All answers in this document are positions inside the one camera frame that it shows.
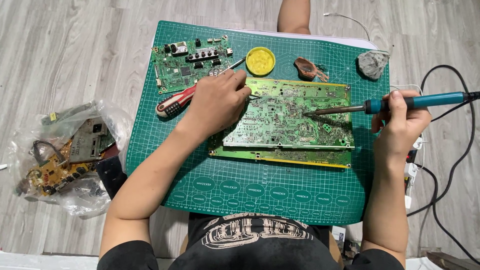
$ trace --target yellow solder paste container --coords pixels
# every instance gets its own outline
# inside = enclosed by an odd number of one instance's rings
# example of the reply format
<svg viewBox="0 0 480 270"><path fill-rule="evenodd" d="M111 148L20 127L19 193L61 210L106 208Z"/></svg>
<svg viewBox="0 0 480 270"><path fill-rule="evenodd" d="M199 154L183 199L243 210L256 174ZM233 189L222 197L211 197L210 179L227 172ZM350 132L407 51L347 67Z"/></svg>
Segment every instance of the yellow solder paste container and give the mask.
<svg viewBox="0 0 480 270"><path fill-rule="evenodd" d="M248 52L246 62L250 72L262 76L272 71L275 66L275 55L265 47L255 47Z"/></svg>

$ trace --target black t-shirt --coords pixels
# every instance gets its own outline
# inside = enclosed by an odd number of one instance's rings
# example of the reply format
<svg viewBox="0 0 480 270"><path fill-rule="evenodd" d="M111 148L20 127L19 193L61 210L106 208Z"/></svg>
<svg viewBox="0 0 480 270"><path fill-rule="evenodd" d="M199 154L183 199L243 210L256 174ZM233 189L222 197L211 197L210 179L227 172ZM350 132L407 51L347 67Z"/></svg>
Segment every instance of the black t-shirt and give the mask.
<svg viewBox="0 0 480 270"><path fill-rule="evenodd" d="M279 216L255 213L190 219L189 243L169 270L322 269L340 267L313 226ZM153 248L130 241L109 250L98 270L157 270ZM403 270L392 255L370 249L355 256L346 270Z"/></svg>

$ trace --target person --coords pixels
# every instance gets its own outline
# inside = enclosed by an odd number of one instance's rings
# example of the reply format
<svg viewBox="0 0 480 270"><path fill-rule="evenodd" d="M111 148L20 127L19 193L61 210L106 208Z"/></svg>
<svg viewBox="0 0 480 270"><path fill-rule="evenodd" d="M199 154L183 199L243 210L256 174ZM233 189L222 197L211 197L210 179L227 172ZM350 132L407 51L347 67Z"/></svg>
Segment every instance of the person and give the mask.
<svg viewBox="0 0 480 270"><path fill-rule="evenodd" d="M309 34L309 16L300 13L310 15L309 1L284 0L279 31ZM186 158L209 136L239 119L251 94L245 79L245 71L227 70L198 81L183 118L112 200L98 270L158 269L150 244L149 217ZM403 97L418 95L414 90L393 91L383 96L391 112L372 118L371 132L381 132L373 143L375 172L363 219L363 241L352 265L344 269L405 267L405 157L432 118L426 108L407 111ZM315 226L274 215L241 213L218 217L191 213L186 251L169 269L340 269L322 235Z"/></svg>

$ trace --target blue soldering iron handle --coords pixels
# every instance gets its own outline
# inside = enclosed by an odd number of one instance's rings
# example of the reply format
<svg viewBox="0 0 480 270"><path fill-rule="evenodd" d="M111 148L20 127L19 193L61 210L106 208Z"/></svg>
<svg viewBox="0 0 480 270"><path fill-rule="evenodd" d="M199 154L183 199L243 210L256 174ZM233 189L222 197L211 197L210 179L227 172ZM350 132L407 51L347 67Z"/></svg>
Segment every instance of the blue soldering iron handle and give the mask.
<svg viewBox="0 0 480 270"><path fill-rule="evenodd" d="M446 94L436 94L412 98L404 98L407 109L416 109L422 107L458 104L468 100L468 94L465 92L454 92ZM365 113L377 114L381 111L389 111L388 100L370 99L365 101Z"/></svg>

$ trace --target fingernail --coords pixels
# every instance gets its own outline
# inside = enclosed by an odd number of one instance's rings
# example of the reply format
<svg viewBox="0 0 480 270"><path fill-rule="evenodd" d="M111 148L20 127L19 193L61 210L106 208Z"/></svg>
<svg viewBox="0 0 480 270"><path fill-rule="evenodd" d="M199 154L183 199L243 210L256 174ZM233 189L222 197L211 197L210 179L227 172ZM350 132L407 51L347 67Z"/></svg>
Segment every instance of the fingernail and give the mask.
<svg viewBox="0 0 480 270"><path fill-rule="evenodd" d="M400 93L398 90L392 91L390 93L393 99L399 99L402 98L402 93Z"/></svg>

